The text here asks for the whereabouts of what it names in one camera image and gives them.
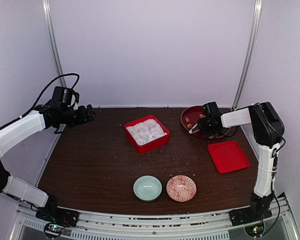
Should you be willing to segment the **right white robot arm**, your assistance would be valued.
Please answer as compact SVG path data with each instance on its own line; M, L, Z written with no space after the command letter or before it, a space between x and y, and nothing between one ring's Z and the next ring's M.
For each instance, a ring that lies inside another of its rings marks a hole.
M283 135L285 126L273 105L267 101L222 113L216 102L202 106L203 118L188 130L189 134L200 132L206 138L222 134L223 129L251 124L258 144L258 171L251 195L251 206L246 210L249 220L258 220L271 203L274 194L275 175L278 169L278 154L286 144Z

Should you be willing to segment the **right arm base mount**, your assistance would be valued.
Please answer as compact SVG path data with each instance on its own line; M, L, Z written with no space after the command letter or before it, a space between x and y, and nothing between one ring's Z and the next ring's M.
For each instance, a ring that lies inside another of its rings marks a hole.
M265 219L272 216L269 209L259 213L254 212L251 206L233 209L228 214L232 226L243 226L245 233L252 238L261 237L266 232Z

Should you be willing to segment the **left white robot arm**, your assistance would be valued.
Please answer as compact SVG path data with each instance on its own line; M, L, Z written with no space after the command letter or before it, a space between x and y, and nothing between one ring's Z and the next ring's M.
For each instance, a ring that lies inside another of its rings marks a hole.
M95 119L95 111L89 104L78 105L80 95L72 88L56 86L52 98L46 104L34 106L25 116L7 124L0 129L0 193L10 195L21 201L42 208L42 213L51 222L62 218L62 211L48 201L48 193L11 175L2 164L2 157L28 137L55 128L55 134L60 134L60 126L74 128L90 123Z

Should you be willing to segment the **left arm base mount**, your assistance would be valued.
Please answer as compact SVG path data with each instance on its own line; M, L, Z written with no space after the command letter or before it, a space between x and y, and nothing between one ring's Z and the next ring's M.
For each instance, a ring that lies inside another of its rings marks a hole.
M46 221L43 227L44 235L51 240L59 238L68 228L76 227L80 213L76 210L70 210L57 207L55 212L48 211L46 208L32 206L35 217Z

